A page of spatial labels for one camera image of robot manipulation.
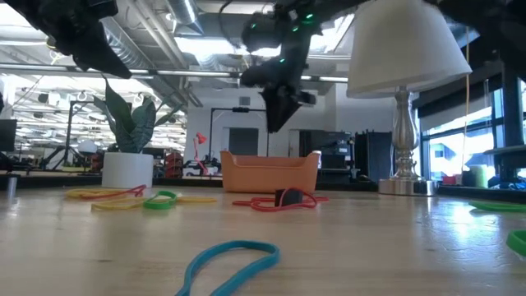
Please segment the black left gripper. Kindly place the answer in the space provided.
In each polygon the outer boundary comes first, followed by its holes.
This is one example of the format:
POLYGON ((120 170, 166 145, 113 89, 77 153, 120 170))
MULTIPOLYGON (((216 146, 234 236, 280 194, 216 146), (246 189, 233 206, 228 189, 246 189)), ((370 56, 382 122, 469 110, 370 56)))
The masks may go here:
POLYGON ((72 53, 83 71, 94 69, 120 78, 131 72, 109 46, 101 19, 118 12, 116 0, 3 0, 62 53, 72 53))

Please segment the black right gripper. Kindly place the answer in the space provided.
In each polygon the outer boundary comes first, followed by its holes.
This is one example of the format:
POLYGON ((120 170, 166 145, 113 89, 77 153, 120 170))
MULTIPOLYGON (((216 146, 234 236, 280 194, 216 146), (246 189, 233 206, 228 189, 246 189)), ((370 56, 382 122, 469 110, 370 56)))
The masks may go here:
POLYGON ((266 126, 269 133, 278 132, 299 110, 301 104, 314 105, 316 97, 302 90, 302 69, 290 58, 272 58, 262 64, 265 83, 266 126))

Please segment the blue rubber band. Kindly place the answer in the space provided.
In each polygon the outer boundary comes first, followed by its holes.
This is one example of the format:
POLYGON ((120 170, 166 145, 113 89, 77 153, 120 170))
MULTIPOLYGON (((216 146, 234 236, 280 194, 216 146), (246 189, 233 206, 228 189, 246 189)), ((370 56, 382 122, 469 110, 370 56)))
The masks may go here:
POLYGON ((199 253, 192 259, 185 270, 182 287, 174 296, 190 296, 191 285, 198 272, 207 262, 223 253, 241 249, 265 252, 266 256, 243 267, 215 289, 210 296, 232 296, 232 294, 234 294, 247 281, 261 272, 276 266, 281 259, 280 249, 272 243, 251 240, 233 240, 226 243, 216 244, 199 253))

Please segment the red rubber band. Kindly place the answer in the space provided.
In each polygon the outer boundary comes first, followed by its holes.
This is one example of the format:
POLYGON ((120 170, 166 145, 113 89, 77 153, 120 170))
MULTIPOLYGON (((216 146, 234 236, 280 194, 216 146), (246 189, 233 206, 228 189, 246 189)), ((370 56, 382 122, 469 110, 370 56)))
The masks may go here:
POLYGON ((285 210, 296 210, 296 209, 314 209, 319 203, 328 202, 328 197, 315 196, 309 192, 305 192, 297 187, 289 187, 286 189, 296 189, 303 193, 303 200, 301 204, 291 206, 275 207, 275 196, 273 197, 253 197, 251 200, 246 201, 233 201, 233 206, 245 206, 250 207, 253 210, 259 212, 279 212, 285 210))
POLYGON ((114 190, 122 190, 123 194, 117 197, 121 196, 129 196, 132 195, 133 197, 141 197, 143 195, 144 190, 146 189, 146 185, 140 185, 138 187, 134 187, 131 189, 114 189, 114 190))

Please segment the green band edge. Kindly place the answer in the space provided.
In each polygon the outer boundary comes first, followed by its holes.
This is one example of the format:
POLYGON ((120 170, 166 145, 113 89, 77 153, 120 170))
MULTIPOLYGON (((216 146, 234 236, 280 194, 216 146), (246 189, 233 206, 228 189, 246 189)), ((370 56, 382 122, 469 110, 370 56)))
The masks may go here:
POLYGON ((505 202, 490 202, 490 201, 471 201, 470 206, 478 210, 493 211, 493 212, 515 212, 526 213, 526 205, 505 203, 505 202))

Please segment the orange plastic bin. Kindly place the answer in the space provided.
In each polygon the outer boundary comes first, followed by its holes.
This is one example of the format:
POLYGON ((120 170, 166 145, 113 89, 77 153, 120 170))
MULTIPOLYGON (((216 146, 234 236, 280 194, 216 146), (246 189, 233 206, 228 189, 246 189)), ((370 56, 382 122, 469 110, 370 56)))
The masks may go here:
POLYGON ((223 188, 236 193, 274 193, 295 187, 313 193, 316 189, 321 152, 306 157, 264 157, 220 152, 223 188))

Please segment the yellow rubber band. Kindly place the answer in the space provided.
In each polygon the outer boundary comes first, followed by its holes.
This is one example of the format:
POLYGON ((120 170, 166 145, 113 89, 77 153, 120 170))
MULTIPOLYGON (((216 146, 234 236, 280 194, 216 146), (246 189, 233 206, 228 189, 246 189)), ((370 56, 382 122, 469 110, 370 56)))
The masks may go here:
POLYGON ((122 194, 122 190, 114 189, 72 189, 65 192, 65 198, 92 201, 113 198, 122 194))
MULTIPOLYGON (((135 210, 143 207, 143 201, 147 198, 133 197, 117 199, 112 201, 101 201, 91 205, 91 210, 135 210)), ((217 202, 214 198, 201 198, 201 197, 178 197, 175 205, 177 204, 190 204, 190 203, 215 203, 217 202)))

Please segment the green rubber band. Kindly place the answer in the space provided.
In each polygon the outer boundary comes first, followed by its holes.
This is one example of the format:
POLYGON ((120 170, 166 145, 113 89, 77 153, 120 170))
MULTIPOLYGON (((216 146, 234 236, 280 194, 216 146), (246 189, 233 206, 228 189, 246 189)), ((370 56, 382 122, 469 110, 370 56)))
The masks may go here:
POLYGON ((508 234, 506 245, 516 254, 526 257, 526 230, 514 230, 508 234))
POLYGON ((169 210, 175 205, 178 196, 169 191, 158 191, 153 197, 143 201, 143 207, 150 210, 169 210))

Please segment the black equipment rack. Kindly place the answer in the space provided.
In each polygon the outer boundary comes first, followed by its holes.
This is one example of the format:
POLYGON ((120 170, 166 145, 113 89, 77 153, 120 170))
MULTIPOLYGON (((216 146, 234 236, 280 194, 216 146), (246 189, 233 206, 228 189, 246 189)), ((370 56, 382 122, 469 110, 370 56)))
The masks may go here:
POLYGON ((299 132, 299 155, 321 153, 318 161, 318 183, 349 183, 352 145, 350 133, 305 130, 299 132))

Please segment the red desk lamp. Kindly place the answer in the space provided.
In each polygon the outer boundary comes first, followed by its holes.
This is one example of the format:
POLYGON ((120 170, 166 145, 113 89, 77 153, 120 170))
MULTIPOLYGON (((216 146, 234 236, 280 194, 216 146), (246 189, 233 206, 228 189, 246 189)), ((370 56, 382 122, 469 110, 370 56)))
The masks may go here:
POLYGON ((194 142, 194 152, 195 152, 194 160, 197 162, 197 165, 199 169, 201 170, 200 175, 205 176, 208 174, 208 169, 206 168, 205 164, 201 161, 201 158, 198 152, 198 146, 206 142, 206 137, 202 135, 200 132, 198 132, 196 136, 194 137, 193 142, 194 142))

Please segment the black cabinet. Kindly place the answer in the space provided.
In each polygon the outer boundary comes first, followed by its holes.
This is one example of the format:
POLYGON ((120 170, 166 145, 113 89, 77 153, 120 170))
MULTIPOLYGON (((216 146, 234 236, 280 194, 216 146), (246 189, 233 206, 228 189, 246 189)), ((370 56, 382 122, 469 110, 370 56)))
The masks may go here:
POLYGON ((365 131, 356 133, 355 166, 359 175, 365 175, 377 183, 391 175, 393 156, 391 155, 391 133, 365 131))

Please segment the snake plant in white pot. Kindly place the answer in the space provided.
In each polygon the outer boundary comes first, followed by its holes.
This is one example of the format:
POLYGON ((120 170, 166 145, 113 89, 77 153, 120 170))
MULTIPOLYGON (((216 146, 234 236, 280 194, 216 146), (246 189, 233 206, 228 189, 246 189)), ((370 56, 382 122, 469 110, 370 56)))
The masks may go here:
POLYGON ((180 108, 175 107, 158 117, 161 108, 147 95, 141 104, 131 108, 128 102, 105 80, 104 98, 94 97, 94 105, 106 116, 118 151, 104 153, 102 186, 108 188, 151 187, 154 178, 154 156, 143 152, 154 130, 164 125, 180 108))

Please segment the black monitor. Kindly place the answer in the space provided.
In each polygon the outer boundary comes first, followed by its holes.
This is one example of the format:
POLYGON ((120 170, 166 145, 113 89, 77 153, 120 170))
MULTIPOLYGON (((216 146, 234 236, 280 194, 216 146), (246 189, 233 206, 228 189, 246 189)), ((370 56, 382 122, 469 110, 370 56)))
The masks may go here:
POLYGON ((0 152, 15 150, 16 119, 0 119, 0 152))

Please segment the white shade silver table lamp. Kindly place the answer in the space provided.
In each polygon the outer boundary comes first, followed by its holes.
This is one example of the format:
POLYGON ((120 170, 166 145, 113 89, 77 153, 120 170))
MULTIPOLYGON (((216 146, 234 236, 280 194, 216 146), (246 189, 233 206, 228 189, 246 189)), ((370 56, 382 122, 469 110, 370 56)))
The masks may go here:
POLYGON ((415 171, 420 135, 412 95, 465 78, 472 69, 441 12, 424 0, 370 0, 354 18, 347 95, 394 97, 392 131, 396 171, 379 182, 386 195, 429 197, 433 181, 415 171))

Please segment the silver metal cylinder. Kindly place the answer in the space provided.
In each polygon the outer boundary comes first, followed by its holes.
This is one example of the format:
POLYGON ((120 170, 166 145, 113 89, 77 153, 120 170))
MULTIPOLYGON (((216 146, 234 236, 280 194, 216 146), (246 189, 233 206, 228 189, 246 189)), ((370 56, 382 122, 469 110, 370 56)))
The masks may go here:
POLYGON ((7 197, 13 198, 16 196, 17 182, 19 179, 18 174, 9 173, 7 177, 7 197))

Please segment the yellow green spool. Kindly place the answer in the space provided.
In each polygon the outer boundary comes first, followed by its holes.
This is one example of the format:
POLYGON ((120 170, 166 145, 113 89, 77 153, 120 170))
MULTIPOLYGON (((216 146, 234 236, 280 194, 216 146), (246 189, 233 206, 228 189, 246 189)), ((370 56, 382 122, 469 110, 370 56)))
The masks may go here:
POLYGON ((473 173, 474 183, 476 187, 488 188, 487 165, 476 164, 469 167, 473 173))

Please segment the black gantry frame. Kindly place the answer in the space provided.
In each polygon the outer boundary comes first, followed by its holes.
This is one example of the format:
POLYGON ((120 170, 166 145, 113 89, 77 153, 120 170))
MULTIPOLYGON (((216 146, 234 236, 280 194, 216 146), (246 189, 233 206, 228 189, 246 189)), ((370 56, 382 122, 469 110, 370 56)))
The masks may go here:
POLYGON ((210 125, 209 125, 209 147, 208 147, 208 157, 212 159, 212 142, 213 142, 213 126, 214 126, 214 113, 215 111, 229 111, 233 113, 266 113, 264 109, 250 109, 247 107, 232 107, 232 108, 211 108, 210 109, 210 125))

